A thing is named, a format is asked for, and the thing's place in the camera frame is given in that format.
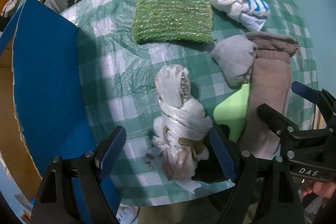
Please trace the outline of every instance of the gray cloth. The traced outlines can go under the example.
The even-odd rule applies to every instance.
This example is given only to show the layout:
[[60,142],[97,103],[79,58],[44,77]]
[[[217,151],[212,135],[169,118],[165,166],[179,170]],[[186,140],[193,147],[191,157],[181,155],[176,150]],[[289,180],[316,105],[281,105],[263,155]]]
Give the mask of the gray cloth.
[[258,46],[242,35],[234,35],[217,43],[211,52],[231,86],[247,83]]
[[258,45],[252,68],[246,129],[239,148],[259,158],[270,157],[278,148],[280,138],[259,119],[257,107],[268,104],[284,114],[292,84],[290,58],[299,48],[288,35],[248,32],[246,37]]
[[2,17],[11,18],[15,14],[19,3],[20,2],[18,0],[8,0],[4,5],[0,15]]

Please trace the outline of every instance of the person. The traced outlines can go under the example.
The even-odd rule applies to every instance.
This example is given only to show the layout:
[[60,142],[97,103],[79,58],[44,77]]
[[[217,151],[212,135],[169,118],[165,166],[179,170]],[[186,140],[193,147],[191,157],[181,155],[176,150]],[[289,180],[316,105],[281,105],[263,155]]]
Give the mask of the person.
[[336,190],[336,183],[333,181],[319,182],[319,181],[306,180],[302,185],[301,193],[302,196],[305,196],[310,193],[315,193],[318,196],[322,196],[323,199],[321,201],[321,205],[322,208],[324,208],[335,190]]

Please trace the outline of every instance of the green checkered tablecloth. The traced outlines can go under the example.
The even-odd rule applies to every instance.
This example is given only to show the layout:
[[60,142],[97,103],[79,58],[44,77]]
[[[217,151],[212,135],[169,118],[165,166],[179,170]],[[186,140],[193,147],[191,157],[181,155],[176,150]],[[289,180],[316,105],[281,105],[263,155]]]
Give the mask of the green checkered tablecloth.
[[[312,41],[292,0],[265,0],[271,10],[263,30],[289,34],[301,46],[301,56],[291,59],[293,81],[316,89],[316,64]],[[126,128],[127,141],[111,179],[118,187],[122,204],[150,206],[182,202],[207,196],[232,186],[230,181],[204,184],[191,194],[163,173],[145,164],[152,147],[153,120],[161,115],[154,77],[167,64],[182,64],[190,72],[192,95],[207,115],[235,90],[225,82],[219,66],[205,43],[152,42],[137,44],[131,26],[136,0],[83,0],[63,12],[78,29],[78,62],[88,120],[95,142],[107,138],[115,126]],[[223,39],[247,32],[224,13],[214,12],[213,37]],[[312,125],[314,106],[291,95],[287,116],[300,128]]]

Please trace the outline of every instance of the cardboard edge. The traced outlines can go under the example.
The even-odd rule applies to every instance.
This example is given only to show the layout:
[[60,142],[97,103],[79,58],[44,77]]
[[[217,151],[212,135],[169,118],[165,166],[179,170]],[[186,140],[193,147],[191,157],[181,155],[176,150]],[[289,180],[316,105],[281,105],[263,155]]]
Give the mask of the cardboard edge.
[[6,162],[5,162],[5,160],[4,160],[3,156],[2,156],[1,151],[0,151],[0,164],[1,164],[2,167],[3,167],[3,170],[4,170],[5,173],[6,173],[6,176],[7,176],[9,179],[14,180],[14,178],[13,178],[12,175],[11,175],[11,172],[9,171],[9,169],[8,169],[8,167],[7,167],[7,165],[6,165]]
[[[15,37],[16,37],[16,33],[17,33],[17,28],[18,28],[18,24],[16,24],[16,28],[15,28],[15,32],[14,32],[14,36],[13,36],[13,44],[12,44],[12,47],[15,43]],[[12,86],[12,92],[13,92],[13,106],[14,106],[14,117],[15,117],[15,120],[17,122],[17,126],[18,126],[18,129],[19,129],[19,132],[20,132],[20,140],[21,142],[23,143],[24,147],[26,148],[26,152],[27,154],[29,155],[34,167],[35,167],[35,170],[37,172],[37,174],[39,175],[40,179],[42,180],[42,176],[41,176],[41,173],[39,172],[34,160],[33,160],[33,157],[31,156],[30,154],[30,151],[29,151],[29,148],[28,148],[28,145],[27,145],[27,142],[26,142],[26,139],[23,135],[23,132],[24,132],[24,129],[20,123],[20,119],[18,117],[18,114],[17,114],[17,111],[16,111],[16,103],[15,103],[15,97],[14,97],[14,85],[15,85],[15,72],[14,72],[14,66],[13,66],[13,60],[14,60],[14,51],[12,50],[12,72],[13,72],[13,86]]]

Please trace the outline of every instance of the crumpled plastic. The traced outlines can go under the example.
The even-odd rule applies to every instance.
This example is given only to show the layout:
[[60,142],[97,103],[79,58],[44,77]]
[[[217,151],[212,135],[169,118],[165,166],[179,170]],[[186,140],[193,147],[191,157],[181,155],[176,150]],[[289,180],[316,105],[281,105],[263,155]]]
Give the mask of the crumpled plastic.
[[154,120],[152,143],[161,148],[163,171],[172,181],[190,180],[197,162],[209,158],[202,140],[212,120],[190,94],[188,74],[182,65],[169,65],[155,78],[162,116]]
[[269,6],[263,0],[209,0],[209,2],[250,31],[260,31],[270,15]]
[[117,219],[120,224],[131,224],[137,217],[140,208],[136,206],[119,206]]

